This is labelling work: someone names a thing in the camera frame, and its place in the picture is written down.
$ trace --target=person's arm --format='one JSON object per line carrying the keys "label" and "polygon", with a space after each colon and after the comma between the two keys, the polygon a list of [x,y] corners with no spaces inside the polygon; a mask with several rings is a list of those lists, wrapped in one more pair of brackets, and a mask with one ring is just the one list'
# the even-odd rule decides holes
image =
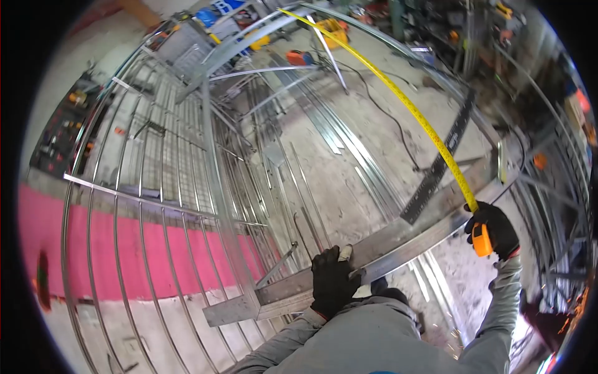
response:
{"label": "person's arm", "polygon": [[475,223],[485,223],[494,252],[499,256],[495,264],[497,277],[490,283],[492,301],[475,339],[463,350],[459,363],[479,373],[509,372],[511,334],[515,329],[521,292],[519,239],[506,215],[497,207],[480,204],[465,227],[471,234]]}
{"label": "person's arm", "polygon": [[312,260],[313,303],[300,317],[239,361],[229,373],[263,373],[301,348],[339,310],[351,301],[361,285],[361,275],[349,279],[348,259],[339,260],[335,245]]}
{"label": "person's arm", "polygon": [[307,308],[278,334],[239,361],[231,373],[263,373],[269,367],[277,366],[302,347],[325,323],[324,317]]}

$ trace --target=pink wall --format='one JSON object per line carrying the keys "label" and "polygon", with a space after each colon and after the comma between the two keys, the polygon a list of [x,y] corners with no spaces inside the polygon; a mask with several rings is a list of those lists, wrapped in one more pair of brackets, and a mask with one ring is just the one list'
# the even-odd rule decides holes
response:
{"label": "pink wall", "polygon": [[[22,184],[19,188],[19,232],[21,249],[30,279],[35,278],[37,259],[45,251],[49,262],[50,294],[64,296],[60,266],[60,236],[62,231],[63,200],[50,196]],[[68,260],[71,291],[73,297],[91,296],[87,266],[87,208],[71,207],[68,230]],[[91,257],[100,300],[122,300],[114,254],[114,216],[93,211],[91,215]],[[206,290],[218,288],[216,276],[208,257],[208,251],[201,231],[187,230],[197,270]],[[167,236],[175,270],[184,294],[198,293],[199,285],[191,264],[185,232],[180,227],[168,227]],[[210,250],[216,268],[225,287],[235,284],[233,274],[217,233],[207,232]],[[120,253],[124,285],[128,299],[151,300],[150,287],[145,274],[141,249],[139,221],[118,217],[118,250]],[[144,224],[145,249],[149,270],[158,298],[176,295],[175,283],[166,252],[166,241],[162,225]],[[264,269],[256,268],[251,252],[255,248],[251,238],[245,241],[238,236],[244,258],[254,279],[260,279]]]}

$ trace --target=orange object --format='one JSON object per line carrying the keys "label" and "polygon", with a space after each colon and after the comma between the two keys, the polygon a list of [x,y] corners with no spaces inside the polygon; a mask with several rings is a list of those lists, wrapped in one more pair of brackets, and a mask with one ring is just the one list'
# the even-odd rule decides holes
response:
{"label": "orange object", "polygon": [[291,65],[311,65],[313,64],[312,54],[298,50],[290,50],[286,53],[286,59]]}
{"label": "orange object", "polygon": [[590,102],[585,97],[581,89],[577,89],[577,91],[575,92],[575,96],[577,97],[577,100],[579,100],[581,110],[583,110],[584,113],[588,113],[590,111]]}
{"label": "orange object", "polygon": [[548,160],[542,152],[539,152],[537,155],[533,157],[533,164],[540,170],[544,170],[544,166],[546,166],[547,162]]}
{"label": "orange object", "polygon": [[492,243],[488,235],[488,227],[484,223],[476,223],[471,230],[471,241],[474,244],[475,253],[479,257],[489,256],[492,253]]}
{"label": "orange object", "polygon": [[[342,41],[344,43],[349,42],[349,39],[347,37],[347,30],[345,30],[345,28],[343,28],[342,25],[340,24],[340,22],[337,21],[336,19],[330,18],[327,20],[316,22],[316,24],[318,26],[322,26],[324,29],[331,32],[340,41]],[[332,40],[331,38],[328,38],[327,36],[324,36],[324,41],[326,42],[326,45],[330,49],[335,49],[335,48],[339,47],[339,45],[334,40]]]}

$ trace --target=white wall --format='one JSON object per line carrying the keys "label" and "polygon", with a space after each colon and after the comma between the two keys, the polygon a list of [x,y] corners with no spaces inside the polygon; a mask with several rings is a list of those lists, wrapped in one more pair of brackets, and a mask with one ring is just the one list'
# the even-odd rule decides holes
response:
{"label": "white wall", "polygon": [[48,66],[29,117],[20,163],[22,178],[27,174],[29,159],[46,123],[87,70],[87,61],[92,58],[97,61],[96,71],[103,71],[99,78],[107,80],[139,45],[144,34],[145,28],[139,21],[120,11],[64,40]]}
{"label": "white wall", "polygon": [[[193,9],[199,9],[201,7],[194,7],[196,3],[199,1],[197,0],[172,0],[172,1],[165,1],[165,0],[142,0],[145,5],[147,5],[150,9],[160,16],[163,20],[168,19],[172,14],[176,12],[180,12],[182,10],[188,10],[191,7]],[[209,1],[203,1],[206,3],[204,7],[209,5]]]}

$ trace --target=yellow toolbox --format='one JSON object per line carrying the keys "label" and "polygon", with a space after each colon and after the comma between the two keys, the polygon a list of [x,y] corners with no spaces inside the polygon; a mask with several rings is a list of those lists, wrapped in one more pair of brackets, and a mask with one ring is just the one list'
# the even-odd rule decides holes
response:
{"label": "yellow toolbox", "polygon": [[[346,23],[344,24],[345,27],[343,27],[343,25],[341,25],[336,19],[330,18],[327,20],[318,21],[316,22],[316,24],[330,31],[332,34],[334,34],[335,37],[337,37],[341,41],[345,43],[349,42],[349,39],[347,37]],[[324,36],[324,41],[330,49],[335,49],[339,46],[334,40],[328,38],[327,36]]]}

